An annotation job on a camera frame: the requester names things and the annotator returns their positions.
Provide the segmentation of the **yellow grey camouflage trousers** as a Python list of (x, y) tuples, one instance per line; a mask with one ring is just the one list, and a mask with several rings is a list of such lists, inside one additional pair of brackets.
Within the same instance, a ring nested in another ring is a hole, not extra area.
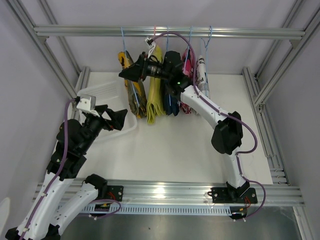
[[(130, 56), (129, 52), (126, 51), (127, 54), (127, 61), (125, 62), (125, 53), (124, 51), (121, 51), (118, 53), (117, 57), (121, 64), (122, 69), (126, 69), (130, 65), (132, 65), (134, 62), (132, 60), (132, 57)], [(139, 119), (145, 118), (147, 116), (147, 97), (145, 92), (145, 87), (143, 85), (143, 82), (140, 80), (138, 82), (133, 82), (135, 91), (137, 93), (137, 97), (139, 100), (140, 107), (138, 108), (135, 95), (132, 89), (131, 81), (125, 79), (124, 80), (124, 86), (127, 91), (128, 96), (128, 103), (131, 112)]]

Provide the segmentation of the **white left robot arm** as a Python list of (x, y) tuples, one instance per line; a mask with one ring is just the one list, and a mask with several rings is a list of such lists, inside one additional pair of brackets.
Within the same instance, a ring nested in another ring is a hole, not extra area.
[(84, 123), (67, 117), (64, 119), (56, 136), (55, 152), (46, 168), (36, 200), (23, 222), (6, 232), (7, 240), (59, 240), (85, 206), (107, 199), (108, 181), (93, 173), (62, 208), (58, 207), (87, 160), (87, 151), (100, 132), (122, 130), (127, 113), (127, 109), (113, 111), (105, 104), (89, 112), (83, 111)]

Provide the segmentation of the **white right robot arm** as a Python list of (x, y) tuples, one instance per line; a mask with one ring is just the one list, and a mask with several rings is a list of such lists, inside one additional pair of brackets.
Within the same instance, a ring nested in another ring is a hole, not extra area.
[(193, 85), (192, 79), (183, 73), (183, 65), (181, 56), (176, 51), (168, 51), (163, 62), (143, 52), (135, 63), (119, 73), (119, 77), (132, 82), (144, 81), (146, 77), (164, 80), (170, 95), (195, 109), (209, 123), (213, 128), (211, 144), (224, 156), (228, 198), (233, 202), (240, 202), (250, 187), (239, 169), (238, 152), (243, 138), (241, 116), (236, 111), (225, 112), (201, 93)]

